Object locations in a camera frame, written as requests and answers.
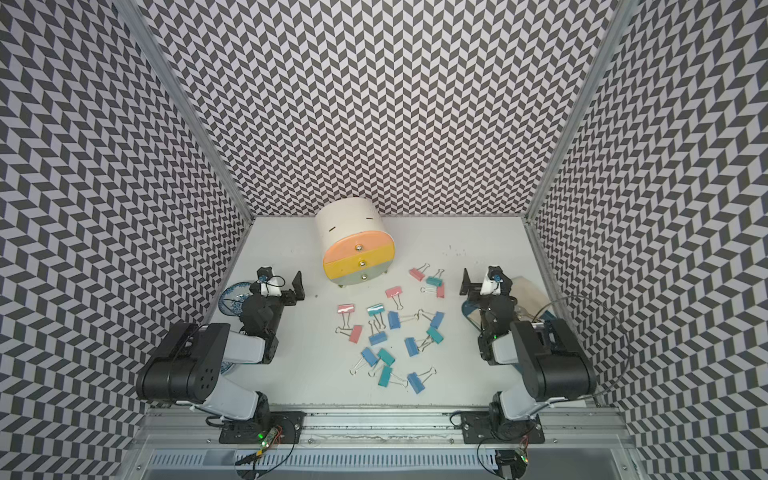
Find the blue patterned bowl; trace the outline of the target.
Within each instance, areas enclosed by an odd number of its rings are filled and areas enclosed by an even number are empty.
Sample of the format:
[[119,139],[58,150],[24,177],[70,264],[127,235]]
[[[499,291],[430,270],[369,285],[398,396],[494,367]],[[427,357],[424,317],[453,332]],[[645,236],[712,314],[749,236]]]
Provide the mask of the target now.
[[251,282],[238,282],[228,286],[219,296],[218,310],[225,316],[239,317],[245,301],[251,297]]
[[234,362],[223,361],[220,366],[220,374],[227,375],[235,367],[236,367],[236,364]]

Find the blue patterned bowl far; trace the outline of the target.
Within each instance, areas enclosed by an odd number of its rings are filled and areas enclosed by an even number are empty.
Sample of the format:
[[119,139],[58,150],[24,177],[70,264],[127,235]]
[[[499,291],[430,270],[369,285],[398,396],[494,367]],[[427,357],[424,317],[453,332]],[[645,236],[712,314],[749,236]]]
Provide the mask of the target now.
[[251,297],[251,282],[238,282],[228,286],[219,296],[218,310],[225,316],[239,317],[245,301]]

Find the blue patterned bowl near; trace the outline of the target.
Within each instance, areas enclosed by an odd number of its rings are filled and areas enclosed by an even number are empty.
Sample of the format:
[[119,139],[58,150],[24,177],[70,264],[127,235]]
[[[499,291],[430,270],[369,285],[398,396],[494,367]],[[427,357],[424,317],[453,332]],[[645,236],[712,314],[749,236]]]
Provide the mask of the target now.
[[220,374],[227,375],[235,367],[236,367],[236,364],[234,362],[223,361],[220,366]]

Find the blue binder clip bottom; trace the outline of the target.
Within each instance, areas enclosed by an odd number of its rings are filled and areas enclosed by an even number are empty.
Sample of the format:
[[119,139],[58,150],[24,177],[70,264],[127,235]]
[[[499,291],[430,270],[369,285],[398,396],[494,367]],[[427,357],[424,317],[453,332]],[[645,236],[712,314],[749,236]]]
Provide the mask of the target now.
[[416,372],[409,373],[406,376],[406,379],[408,384],[413,389],[413,391],[416,394],[420,394],[425,390],[425,382],[436,374],[437,374],[437,370],[434,367],[431,367],[429,370],[422,373],[416,373]]

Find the green bottom drawer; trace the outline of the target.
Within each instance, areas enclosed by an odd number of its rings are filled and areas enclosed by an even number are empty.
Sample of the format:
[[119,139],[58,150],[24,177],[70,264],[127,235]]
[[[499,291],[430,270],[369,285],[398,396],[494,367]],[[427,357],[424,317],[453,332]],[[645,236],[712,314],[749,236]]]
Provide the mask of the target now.
[[374,278],[377,278],[386,274],[390,265],[391,265],[390,262],[386,262],[376,266],[371,266],[369,268],[364,268],[362,270],[355,271],[335,279],[331,279],[331,282],[341,287],[367,283],[368,281],[371,281]]

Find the white round drawer cabinet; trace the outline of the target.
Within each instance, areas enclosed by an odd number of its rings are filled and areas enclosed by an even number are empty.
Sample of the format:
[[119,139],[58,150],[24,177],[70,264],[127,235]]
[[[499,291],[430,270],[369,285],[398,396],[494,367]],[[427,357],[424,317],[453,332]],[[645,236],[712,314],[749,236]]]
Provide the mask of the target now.
[[373,202],[346,198],[323,207],[315,216],[326,277],[340,287],[366,283],[385,274],[396,255]]

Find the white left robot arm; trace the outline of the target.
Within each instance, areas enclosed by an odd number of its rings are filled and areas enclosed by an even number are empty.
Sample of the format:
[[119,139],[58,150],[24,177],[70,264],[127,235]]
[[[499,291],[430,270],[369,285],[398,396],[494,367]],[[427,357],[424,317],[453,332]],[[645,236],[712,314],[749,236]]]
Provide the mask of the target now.
[[305,299],[303,276],[297,272],[287,288],[270,267],[261,267],[249,291],[239,314],[242,329],[238,332],[228,323],[173,325],[138,373],[138,398],[189,406],[235,424],[272,428],[266,395],[225,379],[221,366],[224,362],[271,363],[279,345],[277,331],[284,309]]

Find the yellow middle drawer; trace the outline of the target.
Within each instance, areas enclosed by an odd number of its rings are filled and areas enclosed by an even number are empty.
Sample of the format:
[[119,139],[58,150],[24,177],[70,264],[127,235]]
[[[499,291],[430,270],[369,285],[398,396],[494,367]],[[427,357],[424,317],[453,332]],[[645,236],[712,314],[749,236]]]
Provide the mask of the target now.
[[367,252],[355,251],[352,256],[324,263],[323,268],[326,276],[331,280],[335,280],[391,262],[394,257],[395,247],[387,245]]

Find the blue binder clip lower left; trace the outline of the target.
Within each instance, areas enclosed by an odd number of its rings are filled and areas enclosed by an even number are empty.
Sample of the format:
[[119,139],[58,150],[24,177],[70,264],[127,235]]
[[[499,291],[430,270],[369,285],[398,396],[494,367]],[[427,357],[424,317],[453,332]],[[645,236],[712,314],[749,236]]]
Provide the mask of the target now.
[[360,358],[357,360],[354,366],[352,366],[348,372],[350,375],[356,375],[357,372],[365,365],[369,367],[375,367],[379,363],[379,357],[372,351],[370,347],[365,347],[360,354]]

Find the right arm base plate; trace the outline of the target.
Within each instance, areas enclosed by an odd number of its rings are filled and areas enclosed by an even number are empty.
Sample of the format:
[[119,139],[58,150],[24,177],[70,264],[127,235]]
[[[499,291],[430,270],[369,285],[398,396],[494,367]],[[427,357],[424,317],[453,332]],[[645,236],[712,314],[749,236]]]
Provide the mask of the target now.
[[457,417],[457,427],[468,445],[519,443],[523,440],[529,445],[538,445],[546,441],[539,418],[508,420],[503,415],[493,417],[488,411],[460,411]]

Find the orange top drawer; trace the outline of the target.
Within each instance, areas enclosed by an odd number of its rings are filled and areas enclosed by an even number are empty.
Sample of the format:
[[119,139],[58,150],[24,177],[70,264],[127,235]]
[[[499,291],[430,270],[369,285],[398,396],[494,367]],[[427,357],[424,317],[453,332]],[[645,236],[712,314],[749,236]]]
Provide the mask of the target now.
[[358,253],[393,245],[393,238],[384,231],[365,231],[344,237],[326,248],[323,262],[331,263]]

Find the beige cloth napkin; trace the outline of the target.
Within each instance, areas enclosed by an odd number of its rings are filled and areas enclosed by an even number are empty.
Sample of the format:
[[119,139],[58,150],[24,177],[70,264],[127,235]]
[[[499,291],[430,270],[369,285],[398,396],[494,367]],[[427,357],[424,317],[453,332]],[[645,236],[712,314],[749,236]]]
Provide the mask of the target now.
[[515,311],[522,321],[534,322],[541,315],[539,310],[550,302],[544,290],[523,276],[512,279],[510,295],[517,299]]

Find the pink binder clip far right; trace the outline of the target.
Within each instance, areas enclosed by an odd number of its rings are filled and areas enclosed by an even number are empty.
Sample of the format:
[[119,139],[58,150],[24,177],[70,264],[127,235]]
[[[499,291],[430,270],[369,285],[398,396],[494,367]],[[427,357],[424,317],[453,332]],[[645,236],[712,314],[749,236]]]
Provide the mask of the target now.
[[411,268],[408,273],[411,277],[416,279],[417,281],[421,282],[424,281],[426,278],[426,271],[430,268],[429,263],[424,263],[423,265],[419,267]]

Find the blue binder clip mid right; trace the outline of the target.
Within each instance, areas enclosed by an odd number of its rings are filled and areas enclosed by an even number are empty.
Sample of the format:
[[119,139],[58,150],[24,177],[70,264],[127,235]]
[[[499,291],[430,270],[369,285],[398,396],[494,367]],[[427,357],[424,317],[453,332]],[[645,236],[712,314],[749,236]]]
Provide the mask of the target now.
[[404,339],[406,351],[410,357],[414,357],[420,353],[419,346],[413,337],[407,337]]

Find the pink binder clip centre top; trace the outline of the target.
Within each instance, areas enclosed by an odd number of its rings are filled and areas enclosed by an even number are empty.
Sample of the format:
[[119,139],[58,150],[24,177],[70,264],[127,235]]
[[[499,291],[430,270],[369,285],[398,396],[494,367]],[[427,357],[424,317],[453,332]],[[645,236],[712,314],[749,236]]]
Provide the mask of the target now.
[[403,290],[401,286],[391,287],[385,291],[386,297],[391,299],[394,302],[397,310],[404,309],[404,306],[402,304],[402,299],[401,299],[402,293],[403,293]]

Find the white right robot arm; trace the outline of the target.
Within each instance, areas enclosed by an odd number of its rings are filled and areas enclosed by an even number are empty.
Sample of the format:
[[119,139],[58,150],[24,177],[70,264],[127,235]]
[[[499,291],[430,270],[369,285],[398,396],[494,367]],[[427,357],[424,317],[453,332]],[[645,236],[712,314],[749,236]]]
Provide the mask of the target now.
[[478,330],[480,358],[491,366],[512,366],[522,379],[520,389],[496,392],[487,411],[460,414],[466,444],[542,443],[542,410],[596,393],[594,367],[568,323],[557,317],[522,320],[512,287],[499,266],[490,266],[480,282],[462,272],[462,314]]

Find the blue binder clip centre low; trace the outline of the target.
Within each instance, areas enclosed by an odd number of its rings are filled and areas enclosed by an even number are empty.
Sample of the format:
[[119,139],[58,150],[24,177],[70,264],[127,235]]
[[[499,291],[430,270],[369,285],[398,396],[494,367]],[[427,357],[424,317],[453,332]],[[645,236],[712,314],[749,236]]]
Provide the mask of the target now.
[[371,346],[381,344],[388,340],[387,333],[378,327],[376,321],[369,320],[368,325],[371,330],[371,335],[369,336],[369,343]]

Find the aluminium front rail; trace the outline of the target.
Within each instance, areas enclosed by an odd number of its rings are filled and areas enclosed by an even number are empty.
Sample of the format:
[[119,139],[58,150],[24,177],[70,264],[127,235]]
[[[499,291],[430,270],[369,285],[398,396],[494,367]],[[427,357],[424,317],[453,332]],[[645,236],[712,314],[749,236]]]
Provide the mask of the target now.
[[[514,447],[509,435],[466,426],[458,413],[438,408],[304,409],[299,450],[374,448]],[[531,448],[632,448],[622,415],[613,408],[559,407],[539,413],[527,434]],[[133,446],[136,448],[220,448],[219,431],[186,409],[153,409]]]

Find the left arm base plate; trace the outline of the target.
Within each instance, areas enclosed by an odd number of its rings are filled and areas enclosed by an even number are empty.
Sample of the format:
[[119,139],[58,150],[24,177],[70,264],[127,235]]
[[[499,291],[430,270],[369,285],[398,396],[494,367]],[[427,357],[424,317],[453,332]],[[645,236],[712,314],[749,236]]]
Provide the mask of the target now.
[[283,445],[299,442],[306,417],[304,411],[278,411],[267,417],[248,421],[225,421],[220,430],[220,444],[257,445],[266,440],[273,428],[280,431],[278,438]]

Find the pink binder clip lower left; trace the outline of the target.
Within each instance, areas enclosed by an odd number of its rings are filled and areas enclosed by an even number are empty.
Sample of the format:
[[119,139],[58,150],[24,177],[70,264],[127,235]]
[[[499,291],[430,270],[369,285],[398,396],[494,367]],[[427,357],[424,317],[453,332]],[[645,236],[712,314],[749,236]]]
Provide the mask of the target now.
[[346,336],[348,338],[348,341],[354,344],[357,344],[359,342],[362,332],[363,332],[362,325],[354,325],[351,328],[337,327],[335,329],[336,334]]

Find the blue binder clip centre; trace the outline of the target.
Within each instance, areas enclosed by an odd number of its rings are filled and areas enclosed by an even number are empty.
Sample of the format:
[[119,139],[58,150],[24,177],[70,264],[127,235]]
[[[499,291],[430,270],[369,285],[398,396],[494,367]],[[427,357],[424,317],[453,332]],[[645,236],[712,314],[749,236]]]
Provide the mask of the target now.
[[389,311],[387,313],[388,325],[391,330],[399,329],[403,323],[418,321],[419,314],[401,315],[398,311]]

